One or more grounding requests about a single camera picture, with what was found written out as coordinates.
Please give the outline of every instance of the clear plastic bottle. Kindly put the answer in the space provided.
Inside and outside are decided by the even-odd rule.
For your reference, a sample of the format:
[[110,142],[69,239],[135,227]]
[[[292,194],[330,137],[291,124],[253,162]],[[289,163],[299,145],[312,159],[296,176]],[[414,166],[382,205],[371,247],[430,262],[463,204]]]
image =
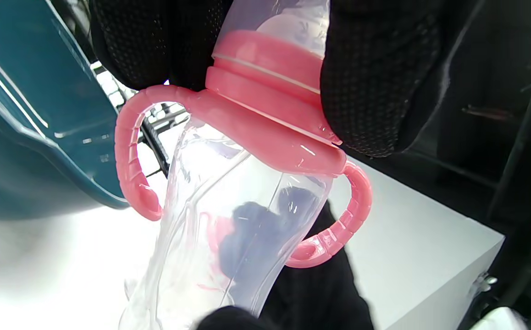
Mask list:
[[[231,14],[239,12],[246,15]],[[246,23],[251,15],[255,29],[240,28],[240,18]],[[225,305],[257,316],[284,265],[324,263],[360,228],[371,208],[370,183],[335,146],[341,141],[320,107],[327,26],[328,0],[292,8],[235,0],[206,90],[154,86],[125,104],[115,131],[121,189],[134,209],[161,219],[161,230],[120,330],[188,330]],[[134,140],[146,110],[161,102],[181,103],[191,115],[163,208]],[[303,240],[340,175],[352,184],[348,209]]]

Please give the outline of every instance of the teal plastic bin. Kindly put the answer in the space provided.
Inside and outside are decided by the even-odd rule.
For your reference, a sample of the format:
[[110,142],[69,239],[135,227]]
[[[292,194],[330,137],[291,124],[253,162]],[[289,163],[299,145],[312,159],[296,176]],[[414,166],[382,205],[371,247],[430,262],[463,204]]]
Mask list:
[[117,112],[45,0],[0,0],[0,219],[128,206]]

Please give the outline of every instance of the white table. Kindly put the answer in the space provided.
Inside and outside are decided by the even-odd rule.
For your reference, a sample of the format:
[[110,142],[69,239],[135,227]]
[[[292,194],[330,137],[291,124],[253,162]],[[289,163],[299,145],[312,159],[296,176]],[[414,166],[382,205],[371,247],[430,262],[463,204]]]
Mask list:
[[[167,150],[177,135],[161,135]],[[144,169],[154,163],[145,151],[141,157]],[[374,205],[348,253],[376,328],[453,330],[503,236],[361,166]],[[165,194],[161,175],[151,184]],[[349,193],[347,180],[337,179],[335,215]],[[123,280],[144,267],[156,233],[157,224],[132,209],[0,221],[0,330],[115,330],[126,303]]]

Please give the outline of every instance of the gloved hand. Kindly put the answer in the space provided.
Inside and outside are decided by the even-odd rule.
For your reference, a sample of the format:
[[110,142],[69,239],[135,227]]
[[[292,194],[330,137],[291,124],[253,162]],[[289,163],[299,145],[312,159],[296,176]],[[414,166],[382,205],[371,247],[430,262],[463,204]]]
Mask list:
[[[253,1],[256,8],[260,0]],[[279,0],[292,6],[298,0]],[[382,157],[410,145],[430,106],[411,107],[441,48],[444,0],[331,0],[321,100],[346,148]],[[232,0],[90,0],[100,62],[140,90],[202,90]],[[264,10],[268,15],[270,9]]]

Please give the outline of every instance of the bottle handle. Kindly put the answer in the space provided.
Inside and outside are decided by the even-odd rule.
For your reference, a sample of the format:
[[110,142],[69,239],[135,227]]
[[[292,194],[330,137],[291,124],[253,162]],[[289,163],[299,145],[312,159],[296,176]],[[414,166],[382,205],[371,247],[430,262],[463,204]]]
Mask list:
[[372,204],[370,180],[351,161],[345,163],[343,174],[351,183],[351,200],[347,209],[331,227],[299,243],[286,266],[309,268],[328,261],[345,246],[367,219]]
[[186,103],[192,95],[194,92],[182,87],[152,86],[140,90],[130,98],[123,105],[117,117],[115,159],[121,190],[135,211],[152,221],[161,219],[163,209],[139,163],[137,154],[139,128],[144,121],[146,111],[152,109],[157,103],[177,102],[188,109]]

